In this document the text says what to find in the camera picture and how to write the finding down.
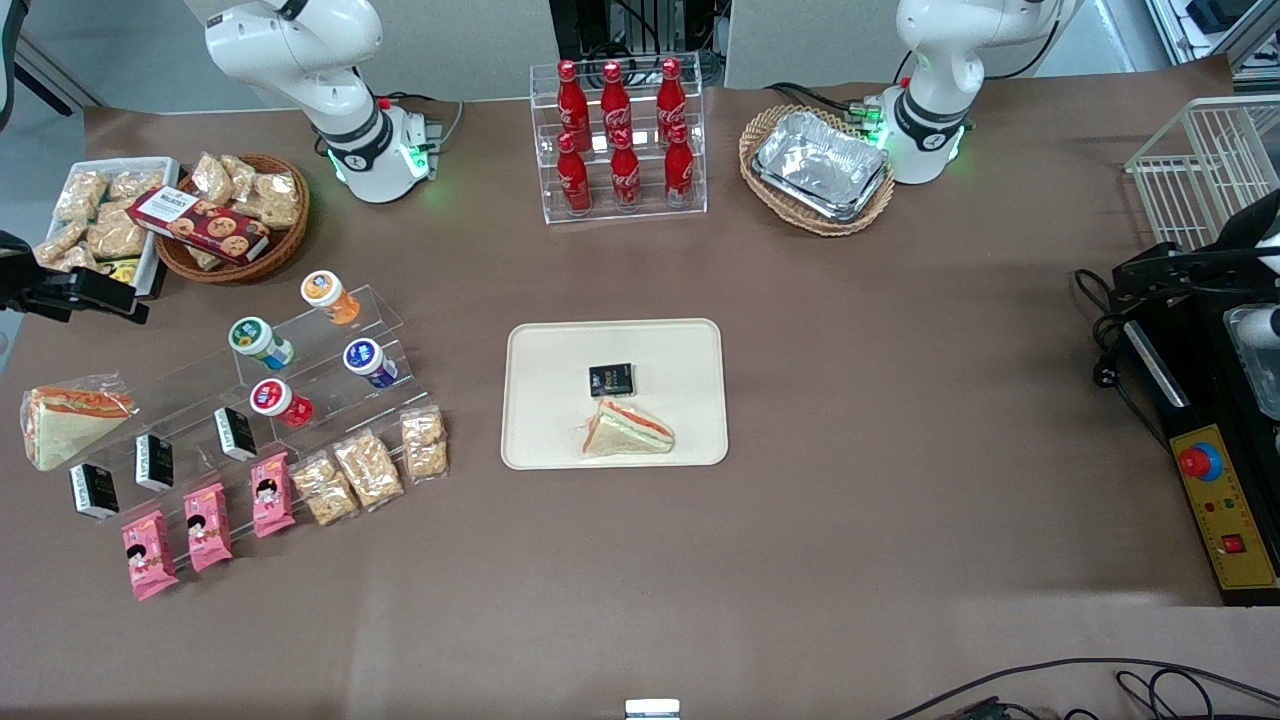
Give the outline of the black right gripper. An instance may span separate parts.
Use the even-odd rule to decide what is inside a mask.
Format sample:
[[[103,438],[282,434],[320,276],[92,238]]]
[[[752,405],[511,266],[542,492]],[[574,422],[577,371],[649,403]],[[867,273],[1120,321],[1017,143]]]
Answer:
[[[84,266],[69,272],[50,270],[37,264],[31,246],[1,231],[1,304],[6,310],[26,314],[32,290],[38,290],[38,315],[68,323],[73,313],[95,311],[145,325],[150,307],[134,288]]]

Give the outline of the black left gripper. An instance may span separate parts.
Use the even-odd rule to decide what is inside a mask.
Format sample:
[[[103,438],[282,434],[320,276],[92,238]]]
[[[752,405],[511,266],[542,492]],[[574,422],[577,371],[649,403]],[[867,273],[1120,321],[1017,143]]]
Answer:
[[[1212,293],[1217,288],[1276,293],[1277,214],[1275,190],[1235,213],[1207,247],[1210,255],[1157,243],[1112,269],[1112,301],[1137,301],[1161,292]]]

